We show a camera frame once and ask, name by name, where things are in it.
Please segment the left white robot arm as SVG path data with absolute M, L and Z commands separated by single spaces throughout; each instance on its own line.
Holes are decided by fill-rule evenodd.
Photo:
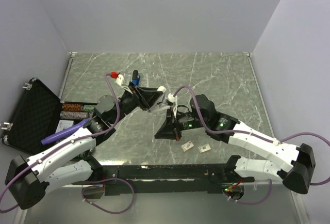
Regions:
M 102 177 L 94 159 L 82 159 L 72 165 L 68 161 L 107 140 L 116 130 L 115 125 L 135 108 L 152 112 L 165 100 L 166 88 L 139 87 L 134 84 L 124 88 L 118 99 L 115 94 L 99 99 L 89 119 L 75 133 L 36 155 L 11 160 L 4 191 L 9 191 L 16 206 L 25 210 L 36 205 L 43 197 L 65 185 L 88 181 L 97 183 Z

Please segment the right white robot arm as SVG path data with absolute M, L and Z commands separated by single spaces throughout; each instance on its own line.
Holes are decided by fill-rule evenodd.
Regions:
M 240 178 L 269 179 L 282 182 L 299 194 L 308 193 L 316 166 L 312 147 L 287 144 L 262 134 L 242 121 L 216 110 L 203 94 L 190 100 L 190 111 L 178 111 L 177 98 L 170 96 L 156 103 L 166 110 L 166 119 L 155 134 L 156 139 L 180 140 L 182 131 L 204 128 L 214 140 L 249 150 L 262 159 L 233 155 L 226 164 L 225 176 L 235 182 Z

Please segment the blue black stapler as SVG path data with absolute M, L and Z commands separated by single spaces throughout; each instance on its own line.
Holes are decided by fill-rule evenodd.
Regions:
M 140 83 L 140 74 L 138 70 L 134 70 L 132 74 L 132 81 L 133 84 L 139 86 Z

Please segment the white stapler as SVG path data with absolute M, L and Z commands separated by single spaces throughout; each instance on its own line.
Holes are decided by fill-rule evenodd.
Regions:
M 168 103 L 168 93 L 166 87 L 160 86 L 157 90 L 160 91 L 162 95 L 156 100 L 156 102 L 148 110 L 148 112 L 151 114 L 165 111 L 171 107 Z

